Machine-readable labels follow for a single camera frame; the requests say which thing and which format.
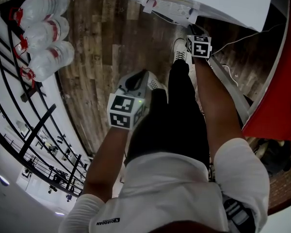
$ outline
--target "white t-shirt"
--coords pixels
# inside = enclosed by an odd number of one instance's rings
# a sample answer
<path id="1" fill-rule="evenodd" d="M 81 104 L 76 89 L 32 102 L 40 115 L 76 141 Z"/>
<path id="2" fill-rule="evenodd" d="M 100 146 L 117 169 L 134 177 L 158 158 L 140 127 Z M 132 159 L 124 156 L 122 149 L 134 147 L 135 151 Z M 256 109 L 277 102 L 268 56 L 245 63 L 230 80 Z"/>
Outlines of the white t-shirt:
<path id="1" fill-rule="evenodd" d="M 94 195 L 80 196 L 59 232 L 148 233 L 182 220 L 237 232 L 223 206 L 226 196 L 250 209 L 259 232 L 267 220 L 269 197 L 263 164 L 248 143 L 237 138 L 220 147 L 214 167 L 216 183 L 210 183 L 205 165 L 195 159 L 165 152 L 138 157 L 126 168 L 118 198 L 105 204 Z M 245 220 L 241 213 L 233 216 L 233 221 Z"/>

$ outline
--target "white sneaker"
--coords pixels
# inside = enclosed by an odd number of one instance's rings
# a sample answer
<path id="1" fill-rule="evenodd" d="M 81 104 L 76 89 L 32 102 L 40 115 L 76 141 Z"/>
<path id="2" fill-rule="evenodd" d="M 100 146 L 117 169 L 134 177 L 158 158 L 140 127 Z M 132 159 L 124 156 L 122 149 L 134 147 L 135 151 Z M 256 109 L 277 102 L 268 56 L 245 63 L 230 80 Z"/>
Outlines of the white sneaker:
<path id="1" fill-rule="evenodd" d="M 178 39 L 174 44 L 174 62 L 176 60 L 184 60 L 186 61 L 187 49 L 186 49 L 186 41 L 183 39 Z"/>
<path id="2" fill-rule="evenodd" d="M 154 89 L 164 89 L 163 85 L 158 81 L 153 72 L 149 72 L 147 86 L 153 91 Z"/>

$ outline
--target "shirt logo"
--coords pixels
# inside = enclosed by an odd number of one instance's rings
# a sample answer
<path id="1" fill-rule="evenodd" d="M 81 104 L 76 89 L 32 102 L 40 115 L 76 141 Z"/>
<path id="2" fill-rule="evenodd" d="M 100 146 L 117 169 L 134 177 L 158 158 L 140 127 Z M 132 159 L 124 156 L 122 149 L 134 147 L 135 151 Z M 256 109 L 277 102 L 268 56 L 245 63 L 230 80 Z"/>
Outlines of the shirt logo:
<path id="1" fill-rule="evenodd" d="M 113 218 L 113 219 L 109 219 L 109 220 L 103 220 L 102 222 L 98 222 L 96 225 L 118 223 L 119 221 L 120 221 L 120 218 Z"/>

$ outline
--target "white cube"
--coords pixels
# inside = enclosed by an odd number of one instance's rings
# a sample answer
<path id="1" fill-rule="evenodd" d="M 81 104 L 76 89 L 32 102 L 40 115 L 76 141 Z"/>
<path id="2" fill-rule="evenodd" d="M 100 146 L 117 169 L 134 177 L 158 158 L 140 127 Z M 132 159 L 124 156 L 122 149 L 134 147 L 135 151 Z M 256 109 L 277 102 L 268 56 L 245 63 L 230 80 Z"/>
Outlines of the white cube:
<path id="1" fill-rule="evenodd" d="M 145 100 L 111 93 L 108 121 L 112 127 L 132 130 L 145 112 Z"/>
<path id="2" fill-rule="evenodd" d="M 188 35 L 187 50 L 193 57 L 210 58 L 211 37 Z"/>

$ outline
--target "white cable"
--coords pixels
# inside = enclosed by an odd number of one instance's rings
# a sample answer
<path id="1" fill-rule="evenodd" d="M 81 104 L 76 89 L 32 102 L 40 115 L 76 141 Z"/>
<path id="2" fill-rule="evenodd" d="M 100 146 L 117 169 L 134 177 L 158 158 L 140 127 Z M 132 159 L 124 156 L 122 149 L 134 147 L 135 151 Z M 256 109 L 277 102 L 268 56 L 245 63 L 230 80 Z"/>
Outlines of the white cable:
<path id="1" fill-rule="evenodd" d="M 237 83 L 237 81 L 236 80 L 234 80 L 233 79 L 233 77 L 232 77 L 232 74 L 231 74 L 231 70 L 229 69 L 229 66 L 228 65 L 222 65 L 223 67 L 227 67 L 228 68 L 228 72 L 229 72 L 229 75 L 230 75 L 230 77 L 231 77 L 231 79 L 235 82 L 235 84 L 237 85 L 237 87 L 238 87 L 238 83 Z"/>
<path id="2" fill-rule="evenodd" d="M 160 19 L 163 19 L 164 21 L 166 22 L 169 22 L 171 24 L 175 24 L 175 25 L 180 25 L 179 23 L 176 23 L 176 22 L 171 22 L 171 21 L 168 21 L 166 20 L 165 18 L 161 17 L 159 14 L 157 14 L 155 11 L 152 11 L 155 15 L 157 15 Z"/>
<path id="3" fill-rule="evenodd" d="M 269 30 L 264 30 L 264 31 L 261 31 L 261 32 L 256 32 L 256 33 L 254 33 L 254 34 L 252 34 L 252 35 L 248 35 L 248 36 L 246 36 L 246 37 L 244 37 L 244 38 L 241 38 L 241 39 L 239 39 L 239 40 L 237 40 L 237 41 L 233 41 L 233 42 L 227 43 L 227 44 L 225 44 L 222 48 L 220 48 L 218 51 L 214 52 L 214 53 L 212 54 L 212 56 L 215 55 L 216 53 L 220 52 L 220 51 L 221 51 L 223 48 L 225 48 L 227 45 L 230 45 L 230 44 L 233 44 L 233 43 L 239 42 L 239 41 L 244 40 L 244 39 L 246 39 L 246 38 L 249 38 L 249 37 L 255 36 L 255 35 L 259 34 L 259 33 L 269 32 L 269 31 L 272 30 L 274 27 L 277 27 L 277 26 L 280 26 L 280 25 L 283 25 L 283 24 L 285 24 L 285 23 L 277 24 L 277 25 L 275 25 L 275 26 L 272 26 Z"/>

